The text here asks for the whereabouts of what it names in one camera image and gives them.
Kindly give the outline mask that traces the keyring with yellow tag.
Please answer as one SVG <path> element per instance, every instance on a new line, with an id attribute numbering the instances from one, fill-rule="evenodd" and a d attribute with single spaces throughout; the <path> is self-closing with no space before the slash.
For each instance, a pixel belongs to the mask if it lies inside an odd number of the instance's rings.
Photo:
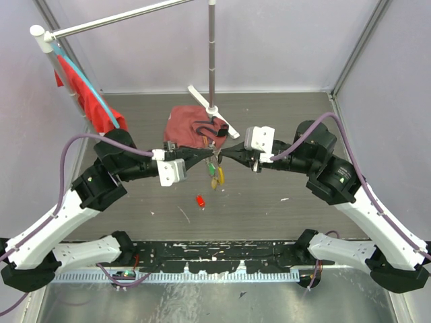
<path id="1" fill-rule="evenodd" d="M 216 167 L 216 173 L 215 176 L 212 177 L 209 175 L 209 177 L 211 178 L 211 188 L 213 190 L 217 190 L 217 188 L 219 186 L 222 186 L 225 182 L 225 176 L 224 176 L 224 171 L 221 167 L 221 165 L 219 164 L 219 150 L 216 156 L 212 156 L 209 158 L 204 159 L 205 165 L 207 166 L 207 170 L 208 170 L 208 164 L 212 163 L 215 167 Z"/>

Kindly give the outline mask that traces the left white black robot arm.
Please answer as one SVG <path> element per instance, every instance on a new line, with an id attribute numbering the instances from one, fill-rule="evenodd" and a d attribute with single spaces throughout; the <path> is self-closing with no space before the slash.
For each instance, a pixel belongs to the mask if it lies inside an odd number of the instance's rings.
<path id="1" fill-rule="evenodd" d="M 29 293 L 48 285 L 57 275 L 102 263 L 129 266 L 136 250 L 124 231 L 93 242 L 63 244 L 71 232 L 105 211 L 127 194 L 124 182 L 158 177 L 171 186 L 187 177 L 187 170 L 213 155 L 212 149 L 165 144 L 163 149 L 142 151 L 131 135 L 113 129 L 94 135 L 96 161 L 65 188 L 60 184 L 58 203 L 36 223 L 14 238 L 1 239 L 3 282 Z"/>

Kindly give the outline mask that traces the green tagged key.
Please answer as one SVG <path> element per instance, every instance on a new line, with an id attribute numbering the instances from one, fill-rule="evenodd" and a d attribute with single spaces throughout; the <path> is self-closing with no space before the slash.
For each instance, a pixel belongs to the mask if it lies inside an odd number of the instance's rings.
<path id="1" fill-rule="evenodd" d="M 214 177 L 216 175 L 216 167 L 212 164 L 208 164 L 209 175 Z"/>

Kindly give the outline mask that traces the black tagged key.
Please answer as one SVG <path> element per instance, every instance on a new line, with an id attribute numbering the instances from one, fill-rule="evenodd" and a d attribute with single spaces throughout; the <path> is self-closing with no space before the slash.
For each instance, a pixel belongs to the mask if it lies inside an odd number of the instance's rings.
<path id="1" fill-rule="evenodd" d="M 216 148 L 214 145 L 208 145 L 208 146 L 207 146 L 207 149 L 208 149 L 208 150 L 211 150 L 211 151 L 212 151 L 212 154 L 213 154 L 214 156 L 216 156 L 216 155 L 217 155 L 217 153 L 218 153 L 218 150 L 217 150 L 217 148 Z"/>

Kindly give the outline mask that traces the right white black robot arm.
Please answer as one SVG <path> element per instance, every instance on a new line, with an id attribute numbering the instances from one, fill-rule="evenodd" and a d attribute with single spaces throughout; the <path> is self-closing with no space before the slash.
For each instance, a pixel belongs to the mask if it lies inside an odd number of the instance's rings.
<path id="1" fill-rule="evenodd" d="M 321 122 L 301 122 L 292 144 L 275 140 L 274 129 L 250 127 L 246 140 L 221 150 L 254 172 L 263 168 L 304 174 L 313 195 L 347 215 L 367 236 L 365 242 L 334 238 L 306 229 L 294 244 L 298 262 L 344 264 L 370 275 L 393 293 L 421 289 L 430 277 L 430 243 L 410 232 L 378 200 L 352 160 L 334 154 L 337 137 Z"/>

